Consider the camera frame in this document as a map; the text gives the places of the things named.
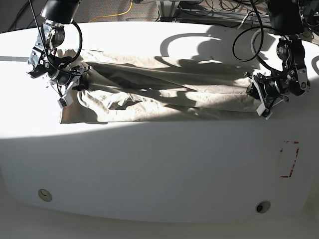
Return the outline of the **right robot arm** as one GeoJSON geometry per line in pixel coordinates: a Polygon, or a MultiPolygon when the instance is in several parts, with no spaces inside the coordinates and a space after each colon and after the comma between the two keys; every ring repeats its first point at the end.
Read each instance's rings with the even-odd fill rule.
{"type": "Polygon", "coordinates": [[[91,66],[74,65],[79,59],[83,44],[83,35],[79,25],[73,20],[80,5],[79,0],[48,0],[41,11],[45,22],[38,26],[38,36],[27,61],[28,74],[36,79],[43,77],[52,87],[56,87],[61,107],[72,104],[70,91],[82,91],[89,87],[83,79],[84,73],[91,70],[91,66]],[[79,34],[79,47],[74,56],[57,56],[57,47],[65,39],[64,25],[75,26],[79,34]]]}

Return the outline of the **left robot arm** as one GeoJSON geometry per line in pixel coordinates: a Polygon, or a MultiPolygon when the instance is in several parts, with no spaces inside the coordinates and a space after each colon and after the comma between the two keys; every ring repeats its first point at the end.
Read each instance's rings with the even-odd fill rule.
{"type": "Polygon", "coordinates": [[[282,61],[282,70],[273,69],[262,59],[259,62],[271,71],[269,76],[258,73],[246,93],[260,100],[257,113],[265,118],[271,108],[289,100],[288,94],[303,95],[310,89],[305,65],[305,49],[298,37],[304,32],[303,21],[297,0],[267,1],[268,15],[273,33],[280,37],[276,53],[282,61]]]}

